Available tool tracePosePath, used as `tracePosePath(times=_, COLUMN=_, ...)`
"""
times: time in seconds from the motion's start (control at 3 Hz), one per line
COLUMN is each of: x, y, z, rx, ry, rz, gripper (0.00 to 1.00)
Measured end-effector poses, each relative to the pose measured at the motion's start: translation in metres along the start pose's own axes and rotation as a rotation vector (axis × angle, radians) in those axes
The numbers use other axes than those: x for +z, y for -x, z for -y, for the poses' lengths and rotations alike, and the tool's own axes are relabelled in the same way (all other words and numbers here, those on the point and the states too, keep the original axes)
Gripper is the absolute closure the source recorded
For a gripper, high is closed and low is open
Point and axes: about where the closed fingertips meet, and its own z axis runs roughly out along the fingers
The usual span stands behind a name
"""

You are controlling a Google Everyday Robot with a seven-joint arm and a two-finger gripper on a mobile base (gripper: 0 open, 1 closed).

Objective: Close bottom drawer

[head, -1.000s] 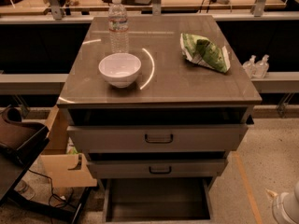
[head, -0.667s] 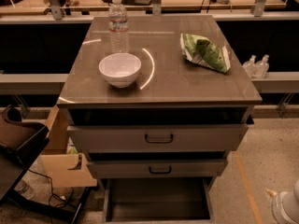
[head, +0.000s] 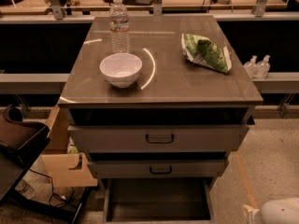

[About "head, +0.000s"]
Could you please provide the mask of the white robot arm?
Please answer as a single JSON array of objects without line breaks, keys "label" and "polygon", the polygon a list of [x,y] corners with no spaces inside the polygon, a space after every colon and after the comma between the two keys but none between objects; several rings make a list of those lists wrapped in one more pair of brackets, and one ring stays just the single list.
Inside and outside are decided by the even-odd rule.
[{"label": "white robot arm", "polygon": [[243,205],[247,224],[299,224],[299,198],[272,200],[258,208]]}]

